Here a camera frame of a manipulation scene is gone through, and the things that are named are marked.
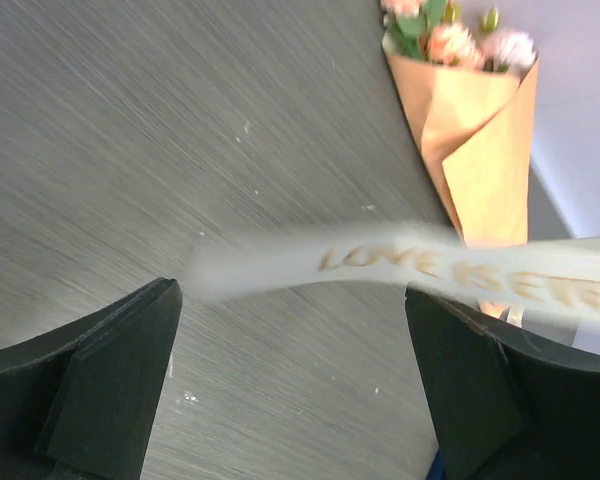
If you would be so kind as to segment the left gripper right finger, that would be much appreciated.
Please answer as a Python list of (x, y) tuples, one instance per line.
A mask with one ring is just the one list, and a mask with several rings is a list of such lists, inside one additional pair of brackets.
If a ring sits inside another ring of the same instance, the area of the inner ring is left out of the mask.
[(448, 479), (600, 479), (600, 355), (410, 287), (405, 313)]

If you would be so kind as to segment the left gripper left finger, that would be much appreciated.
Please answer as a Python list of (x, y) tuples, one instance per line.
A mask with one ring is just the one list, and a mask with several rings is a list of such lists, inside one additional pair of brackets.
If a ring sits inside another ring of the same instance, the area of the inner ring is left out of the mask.
[(0, 350), (0, 479), (140, 477), (182, 309), (174, 279)]

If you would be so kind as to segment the cream ribbon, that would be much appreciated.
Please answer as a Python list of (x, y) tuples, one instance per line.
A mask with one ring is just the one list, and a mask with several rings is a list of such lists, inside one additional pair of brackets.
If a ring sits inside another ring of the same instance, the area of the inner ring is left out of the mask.
[(451, 230), (426, 224), (341, 224), (199, 244), (187, 269), (187, 286), (201, 300), (325, 282), (412, 285), (600, 331), (600, 250), (579, 240), (467, 246)]

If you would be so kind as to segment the orange beige wrapping paper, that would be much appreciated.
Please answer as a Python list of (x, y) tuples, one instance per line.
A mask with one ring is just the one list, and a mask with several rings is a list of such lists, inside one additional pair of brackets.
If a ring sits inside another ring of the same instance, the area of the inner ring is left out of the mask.
[(430, 179), (468, 245), (527, 242), (538, 67), (522, 75), (437, 66), (382, 47)]

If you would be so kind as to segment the light pink fake flower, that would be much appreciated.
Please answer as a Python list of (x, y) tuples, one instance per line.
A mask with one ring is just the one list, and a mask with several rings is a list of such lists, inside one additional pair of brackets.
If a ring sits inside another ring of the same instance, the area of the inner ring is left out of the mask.
[(501, 27), (500, 12), (496, 6), (480, 17), (479, 27), (486, 71), (522, 76), (533, 66), (537, 59), (533, 39), (524, 31)]

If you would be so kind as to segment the peach fake rose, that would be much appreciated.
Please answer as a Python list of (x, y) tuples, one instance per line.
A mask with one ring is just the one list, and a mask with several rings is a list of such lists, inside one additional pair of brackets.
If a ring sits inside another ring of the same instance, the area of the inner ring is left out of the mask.
[(428, 58), (439, 64), (482, 70), (485, 56), (470, 30), (461, 23), (438, 24), (429, 36)]

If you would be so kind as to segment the peach fake flower with buds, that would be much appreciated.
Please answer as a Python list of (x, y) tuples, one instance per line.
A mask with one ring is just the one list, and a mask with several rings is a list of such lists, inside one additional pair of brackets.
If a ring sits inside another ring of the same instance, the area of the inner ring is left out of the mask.
[(455, 1), (381, 0), (386, 54), (431, 61), (429, 42), (438, 25), (456, 23), (462, 9)]

